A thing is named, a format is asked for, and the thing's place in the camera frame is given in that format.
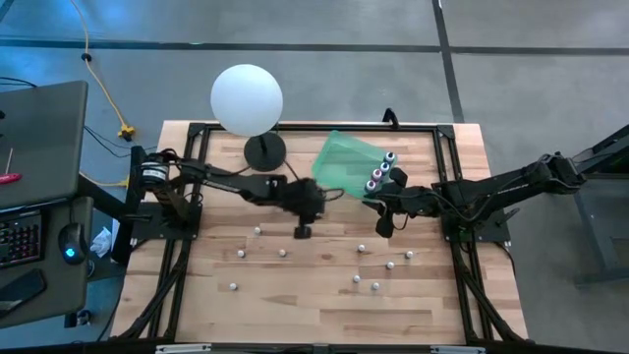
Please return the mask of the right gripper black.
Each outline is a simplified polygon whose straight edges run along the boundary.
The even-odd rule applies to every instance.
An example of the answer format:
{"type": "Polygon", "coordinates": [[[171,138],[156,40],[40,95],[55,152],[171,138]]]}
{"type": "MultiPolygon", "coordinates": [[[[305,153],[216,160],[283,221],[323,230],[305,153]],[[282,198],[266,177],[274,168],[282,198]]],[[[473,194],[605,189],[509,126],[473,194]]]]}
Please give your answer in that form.
{"type": "Polygon", "coordinates": [[[392,168],[388,174],[389,182],[381,185],[378,191],[370,191],[364,195],[366,201],[382,201],[375,209],[379,215],[375,231],[382,238],[391,238],[395,230],[404,230],[408,224],[409,212],[403,206],[407,200],[402,193],[406,188],[408,175],[401,168],[392,168]],[[402,226],[395,225],[393,216],[404,214],[405,220],[402,226]]]}

